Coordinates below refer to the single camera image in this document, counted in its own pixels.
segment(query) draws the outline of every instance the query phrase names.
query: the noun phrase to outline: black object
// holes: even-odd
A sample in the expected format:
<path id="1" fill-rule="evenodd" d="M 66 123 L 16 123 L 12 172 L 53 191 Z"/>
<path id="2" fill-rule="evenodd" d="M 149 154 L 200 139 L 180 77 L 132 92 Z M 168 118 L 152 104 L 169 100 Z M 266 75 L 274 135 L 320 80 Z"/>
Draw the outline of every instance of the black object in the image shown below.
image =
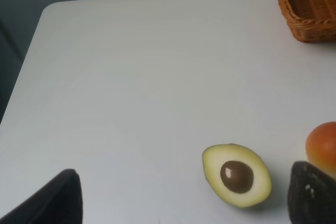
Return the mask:
<path id="1" fill-rule="evenodd" d="M 80 178 L 67 169 L 0 219 L 0 224 L 81 224 L 82 219 Z"/>
<path id="2" fill-rule="evenodd" d="M 308 162 L 295 162 L 288 210 L 293 224 L 336 224 L 336 181 Z"/>

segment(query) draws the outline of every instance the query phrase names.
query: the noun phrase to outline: brown wicker basket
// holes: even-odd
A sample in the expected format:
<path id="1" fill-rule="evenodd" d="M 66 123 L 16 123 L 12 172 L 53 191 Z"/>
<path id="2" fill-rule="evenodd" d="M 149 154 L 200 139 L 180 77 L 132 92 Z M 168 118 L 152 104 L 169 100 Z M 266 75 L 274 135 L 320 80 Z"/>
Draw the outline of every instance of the brown wicker basket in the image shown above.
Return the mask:
<path id="1" fill-rule="evenodd" d="M 278 0 L 278 2 L 297 40 L 336 41 L 336 0 Z"/>

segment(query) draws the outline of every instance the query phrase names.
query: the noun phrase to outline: wicker basket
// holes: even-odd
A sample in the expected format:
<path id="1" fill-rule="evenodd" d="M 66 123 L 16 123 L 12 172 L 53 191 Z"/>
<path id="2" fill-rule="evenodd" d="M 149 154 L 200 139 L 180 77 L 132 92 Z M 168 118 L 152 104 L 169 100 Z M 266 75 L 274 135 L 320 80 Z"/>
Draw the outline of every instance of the wicker basket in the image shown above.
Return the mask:
<path id="1" fill-rule="evenodd" d="M 336 41 L 336 0 L 278 0 L 278 2 L 297 40 Z"/>

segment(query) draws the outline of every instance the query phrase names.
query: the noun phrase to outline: white tabletop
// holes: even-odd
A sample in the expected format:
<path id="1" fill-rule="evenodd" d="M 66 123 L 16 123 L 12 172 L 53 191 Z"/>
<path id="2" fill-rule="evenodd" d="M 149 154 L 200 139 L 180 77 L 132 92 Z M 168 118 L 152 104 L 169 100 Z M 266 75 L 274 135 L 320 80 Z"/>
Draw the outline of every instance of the white tabletop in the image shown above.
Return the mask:
<path id="1" fill-rule="evenodd" d="M 0 126 L 0 216 L 65 168 L 84 223 L 289 223 L 292 162 L 335 120 L 336 46 L 297 42 L 277 0 L 86 0 L 47 7 Z M 256 151 L 268 204 L 205 181 L 217 143 Z"/>

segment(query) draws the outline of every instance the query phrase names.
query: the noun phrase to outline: white table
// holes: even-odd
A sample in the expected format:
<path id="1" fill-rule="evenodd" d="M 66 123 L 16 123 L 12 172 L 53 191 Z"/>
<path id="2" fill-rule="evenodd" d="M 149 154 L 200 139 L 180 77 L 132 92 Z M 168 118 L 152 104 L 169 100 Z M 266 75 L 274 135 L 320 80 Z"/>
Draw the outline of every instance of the white table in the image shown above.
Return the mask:
<path id="1" fill-rule="evenodd" d="M 64 168 L 84 223 L 289 223 L 292 162 L 336 116 L 336 46 L 297 42 L 277 0 L 86 0 L 47 7 L 0 126 L 0 216 Z M 274 180 L 223 203 L 201 154 L 234 142 Z"/>

